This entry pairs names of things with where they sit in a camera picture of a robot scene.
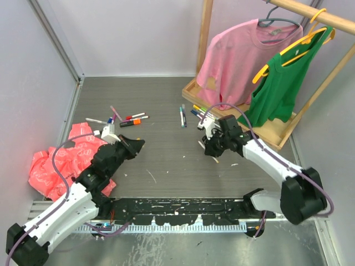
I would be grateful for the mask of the teal marker pen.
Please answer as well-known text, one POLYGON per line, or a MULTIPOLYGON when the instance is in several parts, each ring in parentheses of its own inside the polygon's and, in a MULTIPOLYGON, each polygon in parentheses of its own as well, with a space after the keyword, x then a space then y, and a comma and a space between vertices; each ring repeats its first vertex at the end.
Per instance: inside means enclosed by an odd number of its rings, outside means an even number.
POLYGON ((181 127, 184 128, 185 124, 184 124, 184 116, 183 116, 183 112, 182 112, 182 106, 179 107, 179 114, 180 114, 181 127))

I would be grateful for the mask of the yellow marker pen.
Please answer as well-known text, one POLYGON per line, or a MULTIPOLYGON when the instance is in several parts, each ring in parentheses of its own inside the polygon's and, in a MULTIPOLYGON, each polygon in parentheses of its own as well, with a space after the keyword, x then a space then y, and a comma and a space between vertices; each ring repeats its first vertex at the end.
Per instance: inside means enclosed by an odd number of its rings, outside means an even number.
MULTIPOLYGON (((197 141, 199 143, 199 145, 202 147, 202 149, 205 151, 206 148, 205 148, 205 145, 201 142, 201 141, 197 141)), ((210 156, 211 158, 213 158, 213 160, 216 162, 216 163, 219 163, 219 161, 215 158, 215 157, 212 157, 210 156)))

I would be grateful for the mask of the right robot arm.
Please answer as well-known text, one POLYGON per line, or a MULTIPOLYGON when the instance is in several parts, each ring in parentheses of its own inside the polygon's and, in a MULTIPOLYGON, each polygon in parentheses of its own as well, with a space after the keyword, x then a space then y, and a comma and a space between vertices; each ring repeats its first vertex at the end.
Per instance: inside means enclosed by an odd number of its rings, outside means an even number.
POLYGON ((209 117, 197 125, 204 131, 205 155, 219 157, 230 150, 253 162, 279 185, 280 192, 255 189, 243 196, 243 211, 256 218, 262 211, 279 213, 294 225, 319 214, 327 207, 319 173, 303 169, 268 147, 253 131, 243 131, 233 115, 215 121, 209 117))

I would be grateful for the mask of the purple marker pen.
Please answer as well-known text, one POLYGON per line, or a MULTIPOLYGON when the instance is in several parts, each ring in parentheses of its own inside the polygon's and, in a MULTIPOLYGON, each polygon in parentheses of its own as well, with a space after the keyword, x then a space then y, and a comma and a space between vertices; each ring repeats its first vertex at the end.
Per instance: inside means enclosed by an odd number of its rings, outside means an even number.
POLYGON ((184 121, 184 127, 187 127, 187 120, 186 120, 186 112, 185 112, 185 104, 182 104, 181 106, 182 108, 182 117, 183 117, 183 121, 184 121))

